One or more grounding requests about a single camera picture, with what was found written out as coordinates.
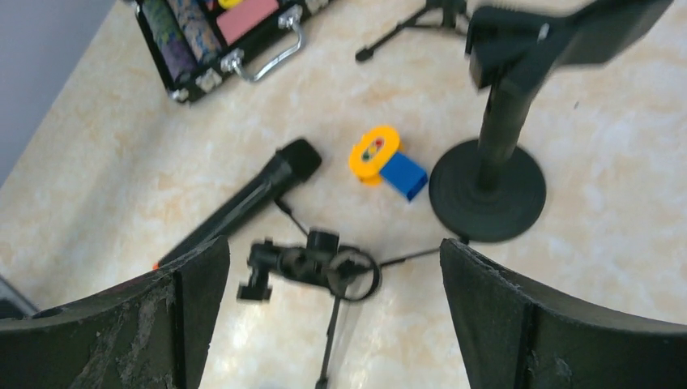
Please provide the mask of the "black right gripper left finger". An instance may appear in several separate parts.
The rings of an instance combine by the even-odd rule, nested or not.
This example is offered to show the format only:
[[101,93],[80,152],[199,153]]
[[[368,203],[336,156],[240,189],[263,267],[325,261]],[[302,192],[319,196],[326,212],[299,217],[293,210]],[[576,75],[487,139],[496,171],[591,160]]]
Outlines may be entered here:
[[2,320],[2,387],[199,387],[229,266],[220,237],[89,297]]

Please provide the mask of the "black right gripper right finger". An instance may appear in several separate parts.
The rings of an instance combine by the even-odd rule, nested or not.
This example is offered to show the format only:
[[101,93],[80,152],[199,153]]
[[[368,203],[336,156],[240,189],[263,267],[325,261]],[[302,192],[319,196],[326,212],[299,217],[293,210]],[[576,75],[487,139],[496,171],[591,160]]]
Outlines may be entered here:
[[455,239],[440,246],[473,388],[683,388],[686,327],[572,297]]

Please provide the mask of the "black tripod mic stand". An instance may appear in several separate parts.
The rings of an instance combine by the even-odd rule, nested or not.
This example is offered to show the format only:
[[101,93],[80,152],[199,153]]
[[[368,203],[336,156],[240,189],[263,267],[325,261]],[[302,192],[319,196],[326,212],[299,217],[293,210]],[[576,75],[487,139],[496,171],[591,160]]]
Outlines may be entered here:
[[329,292],[334,302],[326,330],[320,375],[315,383],[317,389],[327,388],[341,304],[361,303],[370,299],[382,286],[383,268],[436,254],[439,249],[422,250],[379,263],[362,249],[341,244],[337,233],[323,229],[306,230],[282,199],[277,199],[275,204],[305,235],[306,243],[304,246],[277,246],[270,238],[254,243],[247,259],[250,278],[239,284],[237,300],[269,301],[272,293],[269,285],[271,275]]

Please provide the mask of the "black round base stand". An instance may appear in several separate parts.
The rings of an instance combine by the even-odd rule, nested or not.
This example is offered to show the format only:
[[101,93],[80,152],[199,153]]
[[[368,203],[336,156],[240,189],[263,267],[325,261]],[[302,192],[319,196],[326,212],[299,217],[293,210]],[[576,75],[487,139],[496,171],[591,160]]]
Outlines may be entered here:
[[593,1],[568,15],[476,8],[465,51],[474,84],[489,97],[479,136],[453,146],[431,172],[439,221],[464,242],[505,242],[527,231],[547,195],[540,166],[518,145],[538,92],[562,67],[612,61],[668,8],[667,1]]

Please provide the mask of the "blue toy block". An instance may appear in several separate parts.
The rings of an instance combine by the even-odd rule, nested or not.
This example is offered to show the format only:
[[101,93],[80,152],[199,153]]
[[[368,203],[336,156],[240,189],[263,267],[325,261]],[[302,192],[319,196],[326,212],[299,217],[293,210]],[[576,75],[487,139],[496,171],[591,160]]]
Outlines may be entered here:
[[396,152],[384,164],[380,175],[408,202],[411,202],[429,181],[427,172],[402,152]]

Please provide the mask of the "black orange-tipped microphone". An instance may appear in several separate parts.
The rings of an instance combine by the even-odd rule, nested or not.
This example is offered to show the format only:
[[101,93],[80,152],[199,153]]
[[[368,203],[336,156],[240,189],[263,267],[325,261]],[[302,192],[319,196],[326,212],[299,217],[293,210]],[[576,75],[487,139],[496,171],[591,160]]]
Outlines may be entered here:
[[319,152],[304,138],[295,139],[278,149],[256,176],[159,260],[154,268],[171,263],[218,237],[233,235],[268,205],[306,182],[321,163]]

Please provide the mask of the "yellow toy traffic light block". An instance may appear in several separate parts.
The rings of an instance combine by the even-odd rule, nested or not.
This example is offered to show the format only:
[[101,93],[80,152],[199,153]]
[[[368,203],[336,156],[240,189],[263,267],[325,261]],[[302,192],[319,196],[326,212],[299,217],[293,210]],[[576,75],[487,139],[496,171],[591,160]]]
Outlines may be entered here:
[[348,158],[348,167],[359,182],[375,186],[381,184],[382,168],[403,144],[393,126],[377,126],[362,135]]

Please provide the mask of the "purple chip stack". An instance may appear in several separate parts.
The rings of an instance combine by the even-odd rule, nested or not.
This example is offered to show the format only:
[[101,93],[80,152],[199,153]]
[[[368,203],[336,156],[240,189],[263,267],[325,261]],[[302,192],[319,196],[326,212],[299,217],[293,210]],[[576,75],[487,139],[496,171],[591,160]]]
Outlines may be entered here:
[[187,81],[197,62],[168,3],[163,0],[143,1],[141,11],[171,79],[181,83]]

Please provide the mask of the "black poker chip case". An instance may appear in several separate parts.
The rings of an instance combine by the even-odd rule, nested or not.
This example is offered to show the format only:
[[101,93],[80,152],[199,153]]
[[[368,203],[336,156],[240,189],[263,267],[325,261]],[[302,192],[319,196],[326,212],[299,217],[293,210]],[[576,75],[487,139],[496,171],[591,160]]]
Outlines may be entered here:
[[328,1],[132,1],[169,97],[193,103],[236,75],[257,83],[301,52]]

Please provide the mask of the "blue tan chip stack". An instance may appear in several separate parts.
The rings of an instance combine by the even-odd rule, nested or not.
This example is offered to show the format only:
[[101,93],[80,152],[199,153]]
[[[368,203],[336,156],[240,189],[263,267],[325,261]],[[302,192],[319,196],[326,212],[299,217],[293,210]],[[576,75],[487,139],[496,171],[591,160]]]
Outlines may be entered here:
[[221,51],[210,22],[199,1],[168,0],[168,4],[195,59],[202,64],[213,61]]

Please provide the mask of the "red card deck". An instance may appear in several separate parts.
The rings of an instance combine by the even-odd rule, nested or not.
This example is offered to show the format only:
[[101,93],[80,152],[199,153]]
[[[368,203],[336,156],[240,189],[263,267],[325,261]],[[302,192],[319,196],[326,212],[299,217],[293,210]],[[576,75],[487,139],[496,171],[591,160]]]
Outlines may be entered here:
[[243,0],[230,10],[221,8],[223,12],[215,22],[226,44],[231,45],[278,8],[277,0]]

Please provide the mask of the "yellow big blind button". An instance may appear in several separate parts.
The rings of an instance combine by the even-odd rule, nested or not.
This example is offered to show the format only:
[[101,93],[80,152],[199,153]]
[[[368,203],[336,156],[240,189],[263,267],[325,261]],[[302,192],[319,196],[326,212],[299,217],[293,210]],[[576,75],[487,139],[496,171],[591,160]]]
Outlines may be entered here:
[[230,10],[238,4],[242,3],[243,0],[217,0],[216,2],[218,4],[218,7],[222,8],[223,10]]

